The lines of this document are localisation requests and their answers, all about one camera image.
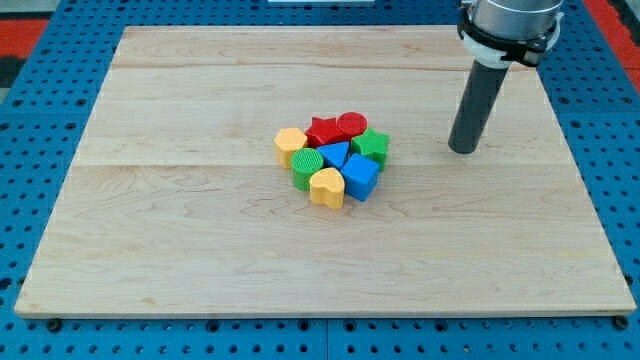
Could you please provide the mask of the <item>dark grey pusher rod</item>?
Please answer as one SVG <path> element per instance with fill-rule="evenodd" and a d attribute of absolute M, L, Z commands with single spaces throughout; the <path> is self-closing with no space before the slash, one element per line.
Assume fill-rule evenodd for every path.
<path fill-rule="evenodd" d="M 473 62 L 448 139 L 452 151 L 471 154 L 476 150 L 507 72 L 507 68 Z"/>

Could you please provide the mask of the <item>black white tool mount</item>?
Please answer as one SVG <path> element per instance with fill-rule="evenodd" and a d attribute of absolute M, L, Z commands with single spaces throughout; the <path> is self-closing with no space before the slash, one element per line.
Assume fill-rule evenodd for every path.
<path fill-rule="evenodd" d="M 481 64 L 508 68 L 512 62 L 537 67 L 560 37 L 564 14 L 557 9 L 490 11 L 466 8 L 457 31 L 463 47 Z"/>

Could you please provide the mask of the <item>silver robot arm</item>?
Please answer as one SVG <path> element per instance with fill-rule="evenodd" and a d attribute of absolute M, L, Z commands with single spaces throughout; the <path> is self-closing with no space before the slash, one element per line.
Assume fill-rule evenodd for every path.
<path fill-rule="evenodd" d="M 461 0 L 457 32 L 474 61 L 448 139 L 473 153 L 513 63 L 537 67 L 560 37 L 562 0 Z"/>

